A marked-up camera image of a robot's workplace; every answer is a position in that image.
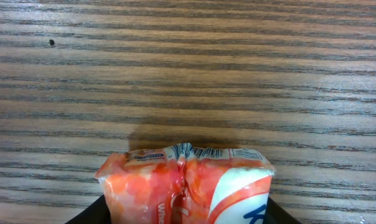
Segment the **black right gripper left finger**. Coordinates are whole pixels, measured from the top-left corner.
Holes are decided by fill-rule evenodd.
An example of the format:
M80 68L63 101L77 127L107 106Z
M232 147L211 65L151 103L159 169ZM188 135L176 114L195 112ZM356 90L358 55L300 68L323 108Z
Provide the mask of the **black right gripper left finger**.
M102 195L89 207L65 224L111 224L110 211Z

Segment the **red snack packet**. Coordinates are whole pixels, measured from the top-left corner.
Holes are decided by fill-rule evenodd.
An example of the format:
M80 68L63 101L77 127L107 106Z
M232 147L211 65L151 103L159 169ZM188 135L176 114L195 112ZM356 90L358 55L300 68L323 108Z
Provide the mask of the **red snack packet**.
M263 223L275 168L254 149L114 153L95 173L112 223Z

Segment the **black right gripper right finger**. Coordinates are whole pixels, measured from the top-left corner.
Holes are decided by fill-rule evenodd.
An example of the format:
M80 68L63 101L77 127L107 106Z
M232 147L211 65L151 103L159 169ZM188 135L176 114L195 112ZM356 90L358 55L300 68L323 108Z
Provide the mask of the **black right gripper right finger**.
M265 212L264 224L301 224L297 219L280 207L271 197Z

